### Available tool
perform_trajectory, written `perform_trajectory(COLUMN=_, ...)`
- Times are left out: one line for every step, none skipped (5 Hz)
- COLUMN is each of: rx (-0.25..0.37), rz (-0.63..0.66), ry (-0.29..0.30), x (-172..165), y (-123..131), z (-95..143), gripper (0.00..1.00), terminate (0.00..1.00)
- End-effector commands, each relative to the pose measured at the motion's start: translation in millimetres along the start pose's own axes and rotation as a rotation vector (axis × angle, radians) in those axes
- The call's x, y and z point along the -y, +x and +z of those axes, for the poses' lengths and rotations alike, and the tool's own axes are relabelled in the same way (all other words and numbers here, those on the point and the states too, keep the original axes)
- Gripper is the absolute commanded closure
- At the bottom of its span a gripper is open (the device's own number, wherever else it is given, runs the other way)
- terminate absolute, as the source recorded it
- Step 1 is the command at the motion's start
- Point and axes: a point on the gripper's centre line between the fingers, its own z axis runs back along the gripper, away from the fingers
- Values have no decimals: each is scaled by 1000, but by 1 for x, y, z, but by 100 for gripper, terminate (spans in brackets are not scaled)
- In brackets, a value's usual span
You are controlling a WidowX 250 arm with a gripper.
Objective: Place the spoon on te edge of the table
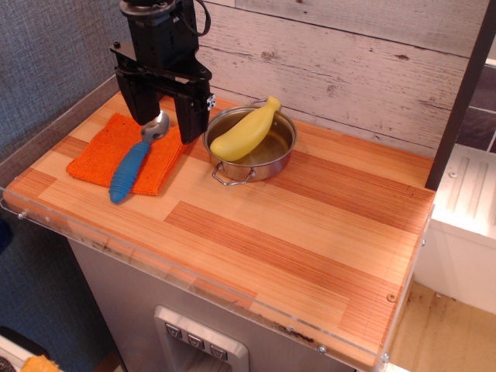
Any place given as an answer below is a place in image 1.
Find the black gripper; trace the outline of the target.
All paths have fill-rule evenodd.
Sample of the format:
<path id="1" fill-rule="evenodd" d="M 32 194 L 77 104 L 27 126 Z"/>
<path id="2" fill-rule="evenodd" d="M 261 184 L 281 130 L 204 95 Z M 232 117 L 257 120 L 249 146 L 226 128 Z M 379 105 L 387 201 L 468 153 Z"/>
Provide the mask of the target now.
<path id="1" fill-rule="evenodd" d="M 114 42 L 119 90 L 133 119 L 141 126 L 160 114 L 157 95 L 174 98 L 181 142 L 188 145 L 207 129 L 212 108 L 212 73 L 196 59 L 199 38 L 210 30 L 211 17 L 203 1 L 205 25 L 198 30 L 193 1 L 121 1 L 131 43 Z"/>

